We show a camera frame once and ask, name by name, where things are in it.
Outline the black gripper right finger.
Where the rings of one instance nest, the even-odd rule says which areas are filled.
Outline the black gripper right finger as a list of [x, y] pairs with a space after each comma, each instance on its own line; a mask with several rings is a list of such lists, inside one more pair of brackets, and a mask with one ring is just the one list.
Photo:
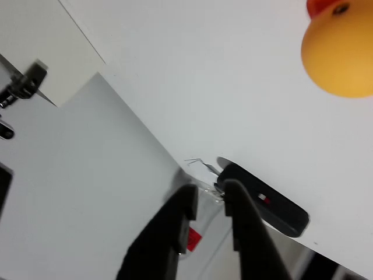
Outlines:
[[233, 249], [241, 279], [291, 279], [248, 191], [235, 179], [224, 181], [225, 214], [232, 219]]

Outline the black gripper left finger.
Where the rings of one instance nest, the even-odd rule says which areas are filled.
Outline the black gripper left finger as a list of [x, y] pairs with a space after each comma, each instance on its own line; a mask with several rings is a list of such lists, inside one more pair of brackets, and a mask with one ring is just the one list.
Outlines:
[[197, 207], [198, 187], [180, 187], [129, 246], [116, 279], [175, 279]]

